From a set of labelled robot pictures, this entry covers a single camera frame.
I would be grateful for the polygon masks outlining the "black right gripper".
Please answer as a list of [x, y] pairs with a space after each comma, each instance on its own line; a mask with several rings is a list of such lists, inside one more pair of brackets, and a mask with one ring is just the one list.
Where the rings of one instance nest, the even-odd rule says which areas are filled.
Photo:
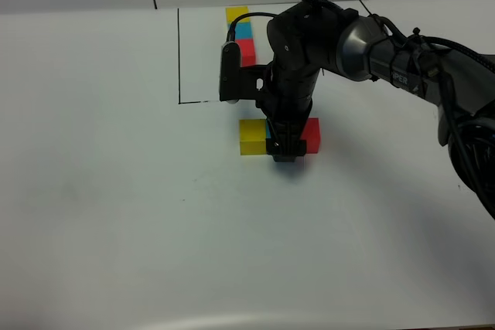
[[306, 154], [302, 133], [312, 110], [318, 77], [318, 67], [290, 70], [278, 63], [268, 64], [255, 104], [268, 119], [266, 149], [275, 162], [294, 162], [297, 156]]

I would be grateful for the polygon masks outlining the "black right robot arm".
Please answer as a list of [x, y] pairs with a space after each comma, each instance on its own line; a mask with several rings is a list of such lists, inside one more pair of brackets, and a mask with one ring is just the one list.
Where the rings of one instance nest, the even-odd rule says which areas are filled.
[[439, 144], [487, 212], [494, 211], [494, 64], [451, 40], [406, 36], [388, 18], [328, 0], [297, 0], [267, 26], [274, 53], [256, 104], [268, 116], [275, 159], [291, 161], [319, 73], [384, 80], [434, 104]]

